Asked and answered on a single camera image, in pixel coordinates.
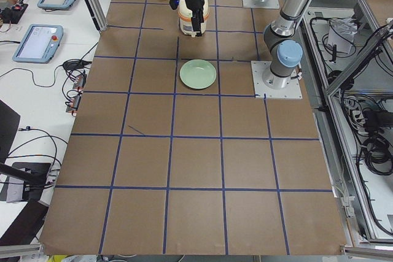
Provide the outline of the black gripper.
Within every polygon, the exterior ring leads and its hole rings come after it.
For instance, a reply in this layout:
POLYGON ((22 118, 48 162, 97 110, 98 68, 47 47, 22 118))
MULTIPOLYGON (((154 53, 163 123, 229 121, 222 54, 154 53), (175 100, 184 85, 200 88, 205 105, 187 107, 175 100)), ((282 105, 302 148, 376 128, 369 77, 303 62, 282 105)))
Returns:
POLYGON ((202 24, 204 23, 203 6, 204 0, 185 0, 186 6, 192 11, 192 28, 196 37, 202 36, 202 24))

